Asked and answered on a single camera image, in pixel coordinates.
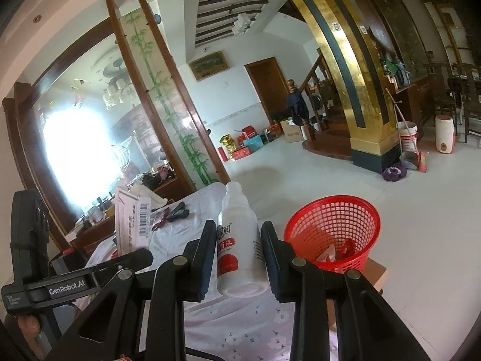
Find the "black stripe on pillar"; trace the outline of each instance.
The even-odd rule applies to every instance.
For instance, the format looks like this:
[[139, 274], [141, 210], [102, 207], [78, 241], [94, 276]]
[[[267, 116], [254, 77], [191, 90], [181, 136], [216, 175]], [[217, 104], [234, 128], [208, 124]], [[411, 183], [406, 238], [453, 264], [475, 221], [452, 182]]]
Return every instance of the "black stripe on pillar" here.
[[342, 14], [346, 18], [347, 24], [352, 29], [357, 43], [359, 43], [359, 47], [361, 49], [362, 54], [364, 55], [364, 60], [366, 61], [366, 64], [367, 64], [367, 69], [369, 70], [369, 74], [372, 77], [374, 90], [376, 91], [376, 95], [378, 97], [379, 108], [381, 109], [382, 122], [386, 124], [389, 122], [388, 108], [386, 106], [386, 101], [384, 100], [384, 91], [382, 90], [382, 85], [381, 85], [381, 81], [379, 80], [376, 66], [374, 65], [374, 61], [372, 61], [371, 53], [369, 53], [369, 49], [367, 48], [364, 37], [362, 36], [362, 33], [359, 30], [359, 27], [357, 26], [354, 18], [352, 17], [349, 9], [347, 8], [343, 0], [334, 0], [334, 2], [338, 5]]
[[361, 103], [359, 102], [359, 96], [356, 91], [356, 87], [354, 85], [353, 78], [351, 73], [349, 72], [349, 68], [347, 67], [346, 60], [342, 55], [341, 48], [334, 37], [329, 25], [327, 24], [326, 20], [322, 16], [321, 12], [319, 11], [318, 7], [314, 3], [313, 0], [303, 0], [304, 3], [307, 5], [309, 10], [311, 11], [314, 19], [317, 22], [317, 25], [321, 28], [321, 31], [324, 33], [326, 40], [334, 58], [336, 59], [337, 65], [339, 66], [339, 70], [341, 71], [341, 76], [344, 80], [346, 85], [347, 94], [349, 96], [349, 100], [351, 101], [351, 106], [353, 108], [354, 118], [356, 120], [356, 125], [358, 128], [365, 128], [366, 123], [364, 121], [364, 116], [362, 114]]

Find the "purple mop head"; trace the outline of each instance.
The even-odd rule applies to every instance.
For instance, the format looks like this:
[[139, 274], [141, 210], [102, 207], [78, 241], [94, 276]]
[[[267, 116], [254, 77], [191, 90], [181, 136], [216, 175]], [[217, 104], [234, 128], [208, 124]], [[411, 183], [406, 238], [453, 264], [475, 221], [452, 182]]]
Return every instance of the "purple mop head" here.
[[391, 167], [388, 167], [382, 173], [382, 177], [386, 182], [397, 182], [398, 180], [404, 179], [407, 175], [407, 168], [401, 165], [401, 163], [396, 163]]

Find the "green plant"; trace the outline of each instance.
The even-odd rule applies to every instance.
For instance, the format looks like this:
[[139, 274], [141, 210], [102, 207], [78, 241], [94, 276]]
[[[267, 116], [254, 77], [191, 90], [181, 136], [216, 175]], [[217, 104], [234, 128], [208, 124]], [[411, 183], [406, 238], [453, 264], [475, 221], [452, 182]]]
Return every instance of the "green plant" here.
[[213, 179], [209, 172], [208, 166], [210, 159], [206, 158], [205, 152], [199, 150], [199, 137], [189, 133], [187, 129], [182, 125], [182, 119], [188, 117], [188, 115], [182, 115], [173, 110], [171, 98], [175, 94], [172, 78], [166, 76], [162, 79], [163, 72], [156, 71], [155, 64], [152, 59], [153, 42], [147, 42], [145, 36], [147, 35], [147, 29], [139, 28], [138, 22], [142, 20], [143, 15], [136, 14], [136, 12], [129, 13], [126, 16], [125, 23], [133, 26], [135, 34], [130, 37], [130, 43], [139, 49], [139, 54], [143, 59], [149, 77], [152, 81], [152, 87], [149, 93], [154, 103], [158, 103], [164, 113], [164, 122], [172, 127], [175, 135], [179, 139], [184, 152], [186, 153], [189, 162], [192, 164], [193, 170], [198, 174], [202, 183], [207, 186], [208, 184], [217, 182]]

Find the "broom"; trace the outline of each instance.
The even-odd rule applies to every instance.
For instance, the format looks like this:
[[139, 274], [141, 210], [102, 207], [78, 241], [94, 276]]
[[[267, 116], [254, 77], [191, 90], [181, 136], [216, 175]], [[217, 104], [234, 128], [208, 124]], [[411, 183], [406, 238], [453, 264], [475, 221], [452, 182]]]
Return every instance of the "broom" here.
[[[394, 100], [393, 95], [391, 95], [391, 93], [389, 92], [389, 90], [387, 88], [385, 88], [385, 90], [386, 90], [387, 94], [389, 95], [391, 101], [394, 104], [394, 108], [395, 108], [394, 112], [397, 111], [399, 113], [399, 115], [401, 116], [401, 119], [403, 120], [404, 125], [406, 126], [406, 129], [407, 129], [406, 119], [404, 118], [403, 113], [401, 112], [398, 105], [396, 104], [396, 101]], [[427, 153], [418, 149], [418, 145], [415, 142], [414, 137], [411, 135], [411, 133], [409, 133], [409, 137], [411, 138], [411, 141], [413, 142], [413, 145], [414, 145], [414, 150], [415, 150], [416, 154], [418, 155], [418, 170], [421, 171], [421, 172], [427, 172], [427, 165], [426, 165], [426, 155], [427, 155]]]

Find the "door frame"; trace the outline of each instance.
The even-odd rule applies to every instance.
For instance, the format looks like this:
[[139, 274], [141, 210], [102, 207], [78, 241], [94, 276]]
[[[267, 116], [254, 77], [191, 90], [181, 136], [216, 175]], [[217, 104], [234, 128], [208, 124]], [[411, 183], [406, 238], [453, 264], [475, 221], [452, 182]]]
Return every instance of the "door frame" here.
[[264, 98], [262, 97], [262, 94], [261, 94], [261, 91], [260, 91], [260, 87], [259, 85], [256, 83], [256, 80], [254, 78], [254, 76], [252, 75], [251, 73], [251, 68], [256, 66], [256, 65], [260, 65], [260, 64], [263, 64], [263, 63], [266, 63], [268, 61], [271, 61], [274, 63], [274, 66], [276, 67], [276, 71], [277, 73], [279, 74], [279, 76], [281, 77], [282, 79], [282, 82], [284, 83], [284, 89], [286, 90], [286, 97], [287, 95], [289, 95], [289, 89], [287, 88], [287, 82], [286, 82], [286, 78], [284, 76], [284, 74], [282, 73], [282, 70], [280, 69], [280, 66], [279, 64], [277, 63], [277, 60], [276, 60], [276, 57], [270, 57], [270, 58], [265, 58], [263, 60], [259, 60], [259, 61], [256, 61], [256, 62], [251, 62], [250, 64], [247, 64], [247, 65], [244, 65], [246, 71], [247, 71], [247, 74], [249, 75], [249, 78], [251, 79], [251, 82], [254, 86], [254, 88], [256, 89], [256, 92], [257, 92], [257, 96], [259, 97], [259, 100], [261, 101], [261, 104], [262, 104], [262, 108], [264, 109], [264, 112], [265, 112], [265, 115], [267, 116], [268, 120], [269, 120], [269, 123], [272, 124], [273, 121], [272, 121], [272, 118], [270, 116], [270, 113], [269, 113], [269, 110], [268, 110], [268, 107], [265, 103], [265, 100]]

